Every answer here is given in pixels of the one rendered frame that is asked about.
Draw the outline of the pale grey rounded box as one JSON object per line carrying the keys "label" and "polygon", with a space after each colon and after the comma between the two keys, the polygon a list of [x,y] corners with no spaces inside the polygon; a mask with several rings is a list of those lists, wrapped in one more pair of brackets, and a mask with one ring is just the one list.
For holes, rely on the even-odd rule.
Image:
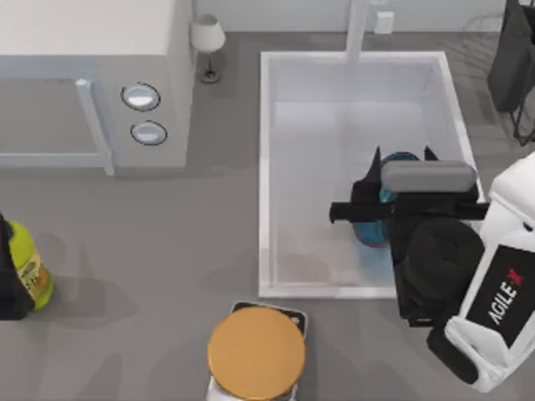
{"label": "pale grey rounded box", "polygon": [[476,172],[460,161],[391,161],[381,170],[383,187],[396,193],[467,192]]}

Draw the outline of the white tall tap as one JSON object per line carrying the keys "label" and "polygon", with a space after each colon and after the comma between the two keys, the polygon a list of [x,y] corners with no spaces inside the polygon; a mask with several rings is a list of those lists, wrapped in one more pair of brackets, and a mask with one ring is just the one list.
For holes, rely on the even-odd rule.
{"label": "white tall tap", "polygon": [[357,63],[359,61],[368,15],[368,6],[368,0],[350,0],[345,49],[348,63]]}

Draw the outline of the white table lamp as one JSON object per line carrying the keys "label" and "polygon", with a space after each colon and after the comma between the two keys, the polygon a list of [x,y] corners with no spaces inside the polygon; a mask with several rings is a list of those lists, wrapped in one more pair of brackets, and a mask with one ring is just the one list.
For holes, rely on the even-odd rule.
{"label": "white table lamp", "polygon": [[221,50],[227,40],[219,19],[213,14],[198,16],[191,26],[191,44],[198,52],[206,55],[206,67],[200,76],[204,84],[215,84],[221,74],[214,68],[213,56]]}

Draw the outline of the white sink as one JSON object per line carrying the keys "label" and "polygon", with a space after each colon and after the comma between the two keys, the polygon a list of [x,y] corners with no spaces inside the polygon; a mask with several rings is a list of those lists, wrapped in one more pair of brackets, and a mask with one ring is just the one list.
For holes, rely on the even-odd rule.
{"label": "white sink", "polygon": [[329,207],[374,152],[474,160],[442,51],[267,51],[260,57],[258,294],[392,299],[389,251],[360,244]]}

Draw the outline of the smaller microwave knob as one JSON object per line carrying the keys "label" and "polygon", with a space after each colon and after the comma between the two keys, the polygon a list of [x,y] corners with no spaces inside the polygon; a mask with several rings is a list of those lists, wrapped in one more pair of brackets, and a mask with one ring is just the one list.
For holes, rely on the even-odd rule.
{"label": "smaller microwave knob", "polygon": [[158,146],[168,138],[166,128],[152,120],[133,124],[130,127],[130,135],[137,143],[144,146]]}

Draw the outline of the microwave oven door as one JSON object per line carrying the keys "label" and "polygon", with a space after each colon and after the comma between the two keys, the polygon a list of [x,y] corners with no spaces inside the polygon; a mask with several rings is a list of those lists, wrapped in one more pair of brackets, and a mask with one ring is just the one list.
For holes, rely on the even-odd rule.
{"label": "microwave oven door", "polygon": [[76,79],[0,79],[0,168],[103,168]]}

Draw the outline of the white wall socket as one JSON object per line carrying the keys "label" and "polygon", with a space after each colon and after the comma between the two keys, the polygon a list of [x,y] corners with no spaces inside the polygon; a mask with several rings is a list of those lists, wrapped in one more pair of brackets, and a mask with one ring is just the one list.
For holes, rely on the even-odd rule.
{"label": "white wall socket", "polygon": [[395,13],[391,11],[377,12],[374,33],[391,34],[394,31]]}

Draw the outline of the pale microwave oven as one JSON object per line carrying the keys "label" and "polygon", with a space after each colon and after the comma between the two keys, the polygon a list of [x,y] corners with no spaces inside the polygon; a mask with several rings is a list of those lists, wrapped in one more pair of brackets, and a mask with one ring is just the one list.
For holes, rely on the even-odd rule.
{"label": "pale microwave oven", "polygon": [[[186,164],[195,80],[191,0],[0,0],[0,79],[87,79],[118,169]],[[148,112],[130,109],[123,87],[160,93]],[[167,140],[144,146],[130,127],[163,125]]]}

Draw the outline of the green bottle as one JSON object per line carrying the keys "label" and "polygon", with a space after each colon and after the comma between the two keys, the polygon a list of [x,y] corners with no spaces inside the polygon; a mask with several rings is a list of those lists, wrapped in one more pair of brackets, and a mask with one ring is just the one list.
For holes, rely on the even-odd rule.
{"label": "green bottle", "polygon": [[9,250],[19,281],[33,301],[31,311],[41,310],[53,295],[53,276],[44,265],[29,230],[16,221],[8,221],[8,226]]}

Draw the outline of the blue bottle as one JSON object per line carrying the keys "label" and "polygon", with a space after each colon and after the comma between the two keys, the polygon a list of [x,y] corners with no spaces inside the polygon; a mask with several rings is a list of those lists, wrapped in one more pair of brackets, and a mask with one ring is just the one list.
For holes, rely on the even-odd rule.
{"label": "blue bottle", "polygon": [[[380,170],[387,163],[397,160],[418,161],[419,157],[406,151],[395,152],[381,160]],[[353,224],[353,229],[358,241],[365,246],[386,247],[388,245],[388,236],[385,233],[384,224],[381,221],[356,222]]]}

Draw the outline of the larger microwave knob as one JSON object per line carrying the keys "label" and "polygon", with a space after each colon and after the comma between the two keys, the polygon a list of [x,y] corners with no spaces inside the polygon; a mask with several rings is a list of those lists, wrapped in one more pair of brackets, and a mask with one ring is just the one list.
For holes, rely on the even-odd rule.
{"label": "larger microwave knob", "polygon": [[161,102],[158,90],[146,83],[136,83],[123,87],[120,97],[126,106],[139,112],[156,109]]}

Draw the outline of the black chair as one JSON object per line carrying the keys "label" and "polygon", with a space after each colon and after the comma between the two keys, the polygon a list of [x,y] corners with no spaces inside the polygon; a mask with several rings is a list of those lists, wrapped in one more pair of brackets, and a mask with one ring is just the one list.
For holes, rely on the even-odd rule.
{"label": "black chair", "polygon": [[520,133],[527,98],[535,90],[535,0],[506,0],[487,85],[496,111],[510,117],[513,138],[521,146],[535,142],[535,126]]}

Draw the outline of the white jar with wooden lid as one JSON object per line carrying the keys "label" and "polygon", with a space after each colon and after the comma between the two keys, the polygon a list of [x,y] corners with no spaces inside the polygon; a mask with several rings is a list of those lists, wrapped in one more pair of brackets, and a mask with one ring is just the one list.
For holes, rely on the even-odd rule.
{"label": "white jar with wooden lid", "polygon": [[225,317],[214,327],[206,349],[210,401],[294,401],[307,358],[301,342],[261,339],[232,328]]}

